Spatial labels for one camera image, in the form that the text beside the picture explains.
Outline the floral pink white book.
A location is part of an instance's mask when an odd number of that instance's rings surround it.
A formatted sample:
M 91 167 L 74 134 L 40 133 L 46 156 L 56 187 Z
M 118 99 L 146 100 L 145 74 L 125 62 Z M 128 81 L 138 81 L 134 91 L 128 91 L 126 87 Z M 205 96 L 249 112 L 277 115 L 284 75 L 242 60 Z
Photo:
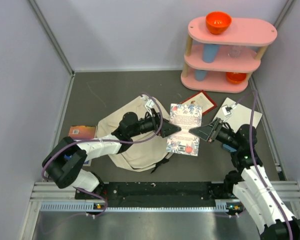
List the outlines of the floral pink white book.
M 170 123 L 181 128 L 181 131 L 167 138 L 166 151 L 197 157 L 199 154 L 200 138 L 189 132 L 190 129 L 202 124 L 202 107 L 194 104 L 170 105 Z

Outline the red cover book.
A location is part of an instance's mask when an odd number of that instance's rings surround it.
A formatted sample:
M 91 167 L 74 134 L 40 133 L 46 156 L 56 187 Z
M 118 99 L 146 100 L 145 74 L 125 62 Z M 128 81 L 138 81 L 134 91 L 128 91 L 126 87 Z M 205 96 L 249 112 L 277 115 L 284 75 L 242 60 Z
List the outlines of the red cover book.
M 202 108 L 202 115 L 209 113 L 217 107 L 217 104 L 204 90 L 198 91 L 196 94 L 182 101 L 181 104 L 200 106 Z

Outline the cream canvas student backpack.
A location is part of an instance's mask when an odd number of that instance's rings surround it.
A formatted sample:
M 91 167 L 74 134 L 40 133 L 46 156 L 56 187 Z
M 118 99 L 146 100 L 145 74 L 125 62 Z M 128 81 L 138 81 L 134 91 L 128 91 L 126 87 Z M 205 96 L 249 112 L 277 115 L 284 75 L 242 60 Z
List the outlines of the cream canvas student backpack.
M 134 112 L 138 118 L 143 118 L 146 113 L 146 98 L 138 96 L 126 105 L 98 122 L 96 137 L 101 138 L 111 134 L 119 126 L 123 115 Z M 143 172 L 158 166 L 160 161 L 166 163 L 172 153 L 166 151 L 167 139 L 156 136 L 143 143 L 133 144 L 123 153 L 111 154 L 109 158 L 118 168 L 134 172 Z

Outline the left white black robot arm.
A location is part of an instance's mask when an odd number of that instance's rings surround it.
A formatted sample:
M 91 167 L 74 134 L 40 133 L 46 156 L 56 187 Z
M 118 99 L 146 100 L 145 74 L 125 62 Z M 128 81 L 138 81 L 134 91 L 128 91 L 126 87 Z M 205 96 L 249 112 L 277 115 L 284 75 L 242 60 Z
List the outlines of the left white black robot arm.
M 96 199 L 103 194 L 104 187 L 95 174 L 82 169 L 85 161 L 121 154 L 135 144 L 132 138 L 141 134 L 154 132 L 166 138 L 180 131 L 179 126 L 163 118 L 154 108 L 143 118 L 127 112 L 118 128 L 104 137 L 78 141 L 64 137 L 42 162 L 42 174 L 47 174 L 59 189 L 74 187 Z

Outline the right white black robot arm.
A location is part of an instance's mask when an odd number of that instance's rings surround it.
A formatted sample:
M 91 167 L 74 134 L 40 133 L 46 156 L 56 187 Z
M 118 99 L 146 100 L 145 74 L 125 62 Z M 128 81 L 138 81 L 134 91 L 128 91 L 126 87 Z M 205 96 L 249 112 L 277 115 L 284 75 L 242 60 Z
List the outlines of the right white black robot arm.
M 231 162 L 235 171 L 223 181 L 223 192 L 238 198 L 257 226 L 262 240 L 300 240 L 300 219 L 285 205 L 271 184 L 255 145 L 257 130 L 243 124 L 237 131 L 220 118 L 208 125 L 195 127 L 189 133 L 208 143 L 219 141 L 234 148 Z

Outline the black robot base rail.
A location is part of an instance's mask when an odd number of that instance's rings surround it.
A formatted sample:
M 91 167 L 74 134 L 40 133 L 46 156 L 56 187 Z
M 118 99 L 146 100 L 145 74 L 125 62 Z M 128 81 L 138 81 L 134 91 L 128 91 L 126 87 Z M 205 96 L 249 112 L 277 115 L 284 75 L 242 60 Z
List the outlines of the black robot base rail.
M 98 187 L 112 208 L 214 207 L 215 200 L 230 199 L 222 183 L 194 182 L 108 182 Z

